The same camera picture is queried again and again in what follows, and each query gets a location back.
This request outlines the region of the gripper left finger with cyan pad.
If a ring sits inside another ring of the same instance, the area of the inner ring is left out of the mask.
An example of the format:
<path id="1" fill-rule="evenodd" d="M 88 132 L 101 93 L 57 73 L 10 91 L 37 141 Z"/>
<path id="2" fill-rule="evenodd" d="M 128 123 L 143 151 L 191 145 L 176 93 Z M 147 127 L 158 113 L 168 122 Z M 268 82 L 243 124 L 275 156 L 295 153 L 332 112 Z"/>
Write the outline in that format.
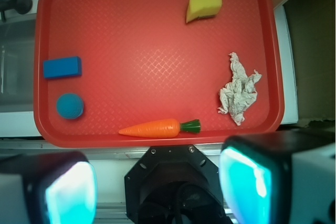
<path id="1" fill-rule="evenodd" d="M 93 223 L 94 167 L 78 151 L 1 159 L 1 223 Z"/>

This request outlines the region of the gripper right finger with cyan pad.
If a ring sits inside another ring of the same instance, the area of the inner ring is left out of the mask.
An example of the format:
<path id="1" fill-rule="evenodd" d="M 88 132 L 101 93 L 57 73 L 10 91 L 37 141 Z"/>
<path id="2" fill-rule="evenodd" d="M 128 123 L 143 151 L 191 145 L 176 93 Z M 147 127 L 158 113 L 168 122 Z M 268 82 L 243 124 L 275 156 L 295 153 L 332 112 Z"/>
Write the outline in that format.
<path id="1" fill-rule="evenodd" d="M 219 181 L 239 223 L 335 223 L 335 134 L 231 136 L 220 153 Z"/>

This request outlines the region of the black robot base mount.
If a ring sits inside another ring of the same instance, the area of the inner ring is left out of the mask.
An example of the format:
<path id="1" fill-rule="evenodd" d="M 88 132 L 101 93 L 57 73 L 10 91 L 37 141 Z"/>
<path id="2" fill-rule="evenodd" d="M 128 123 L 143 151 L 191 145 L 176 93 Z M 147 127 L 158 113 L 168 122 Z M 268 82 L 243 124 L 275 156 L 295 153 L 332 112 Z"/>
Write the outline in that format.
<path id="1" fill-rule="evenodd" d="M 133 223 L 231 223 L 217 165 L 195 146 L 150 147 L 124 177 Z"/>

